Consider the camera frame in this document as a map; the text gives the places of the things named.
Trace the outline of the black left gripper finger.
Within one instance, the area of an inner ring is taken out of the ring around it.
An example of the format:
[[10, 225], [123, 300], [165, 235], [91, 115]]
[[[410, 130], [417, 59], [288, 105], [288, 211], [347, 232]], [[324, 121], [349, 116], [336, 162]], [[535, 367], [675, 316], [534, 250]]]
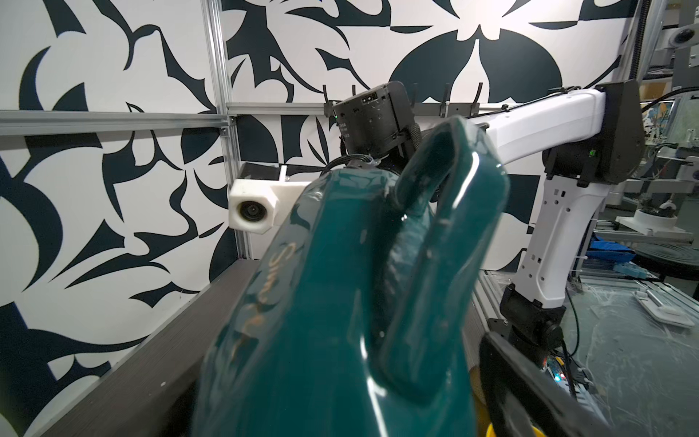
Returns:
[[499, 334], [482, 337], [479, 355], [482, 389], [498, 436], [521, 426], [535, 426], [546, 436], [613, 434]]

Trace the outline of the green mug white inside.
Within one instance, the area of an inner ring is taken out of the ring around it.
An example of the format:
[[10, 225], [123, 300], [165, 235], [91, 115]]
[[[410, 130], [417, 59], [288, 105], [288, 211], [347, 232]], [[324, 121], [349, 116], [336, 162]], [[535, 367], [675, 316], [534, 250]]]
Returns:
[[474, 435], [462, 326], [509, 187], [460, 117], [400, 175], [311, 182], [209, 349], [191, 434]]

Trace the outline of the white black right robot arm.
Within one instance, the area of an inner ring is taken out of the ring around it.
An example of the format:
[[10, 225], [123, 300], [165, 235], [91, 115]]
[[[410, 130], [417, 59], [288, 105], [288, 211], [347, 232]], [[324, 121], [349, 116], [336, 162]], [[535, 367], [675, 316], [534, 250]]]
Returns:
[[[399, 81], [330, 105], [341, 160], [402, 173], [431, 136], [417, 124], [413, 107]], [[593, 213], [640, 164], [642, 114], [639, 87], [626, 80], [572, 87], [473, 117], [503, 164], [536, 154], [544, 164], [533, 236], [500, 304], [509, 342], [534, 362], [564, 344], [566, 280]]]

